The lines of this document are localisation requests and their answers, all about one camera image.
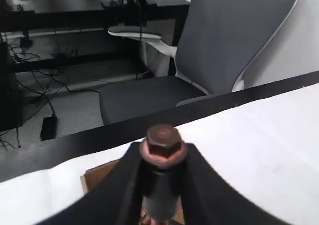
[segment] black computer tower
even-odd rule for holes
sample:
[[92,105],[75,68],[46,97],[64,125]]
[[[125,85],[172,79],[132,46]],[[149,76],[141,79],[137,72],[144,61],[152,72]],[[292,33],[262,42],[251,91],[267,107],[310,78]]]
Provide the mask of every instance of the black computer tower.
[[0,43],[0,131],[23,124],[22,98],[7,43]]

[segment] office chair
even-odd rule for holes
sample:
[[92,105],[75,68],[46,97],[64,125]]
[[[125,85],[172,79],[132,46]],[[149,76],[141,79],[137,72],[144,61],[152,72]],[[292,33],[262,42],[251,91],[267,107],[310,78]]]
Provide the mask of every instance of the office chair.
[[[176,76],[109,84],[100,92],[104,124],[243,89],[242,75],[288,17],[297,0],[191,0],[178,47],[142,29],[142,42],[175,59]],[[109,34],[140,39],[140,28]]]

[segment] white paper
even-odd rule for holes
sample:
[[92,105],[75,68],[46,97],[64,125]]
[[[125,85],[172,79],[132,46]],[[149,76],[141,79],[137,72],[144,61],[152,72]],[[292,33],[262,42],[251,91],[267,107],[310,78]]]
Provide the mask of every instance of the white paper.
[[[210,165],[249,200],[288,223],[317,225],[317,123],[319,84],[178,128],[184,140],[195,143]],[[69,206],[83,196],[80,176],[120,158],[128,145],[1,183],[0,223],[28,225]]]

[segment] bolt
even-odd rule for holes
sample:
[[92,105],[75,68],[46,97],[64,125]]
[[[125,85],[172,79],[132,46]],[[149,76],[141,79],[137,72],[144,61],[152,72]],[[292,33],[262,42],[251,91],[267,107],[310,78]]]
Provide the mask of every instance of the bolt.
[[169,158],[181,150],[182,139],[177,129],[171,125],[160,124],[147,131],[149,153]]

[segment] desk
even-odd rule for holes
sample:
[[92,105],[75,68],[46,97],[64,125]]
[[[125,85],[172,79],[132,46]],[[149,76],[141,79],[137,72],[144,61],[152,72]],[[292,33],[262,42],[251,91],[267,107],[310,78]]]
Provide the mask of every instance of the desk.
[[153,124],[169,123],[178,126],[318,82],[319,71],[3,152],[0,153],[0,182],[139,139]]
[[[23,5],[27,13],[9,12],[1,15],[1,20],[5,23],[0,24],[1,32],[24,31],[33,29],[49,29],[59,27],[109,27],[116,22],[123,22],[124,18],[118,10],[110,8],[104,11],[100,2],[105,0],[12,0],[14,5]],[[173,46],[177,46],[184,23],[187,17],[189,3],[185,0],[152,0],[157,3],[157,7],[146,10],[147,20],[176,19]],[[114,56],[100,56],[100,60],[114,59]],[[79,58],[70,63],[78,63],[87,59]],[[29,65],[30,70],[43,69],[49,66],[49,61],[44,63],[37,62]],[[17,68],[17,72],[27,71],[27,63],[22,68]],[[175,74],[175,66],[171,61],[169,74]]]

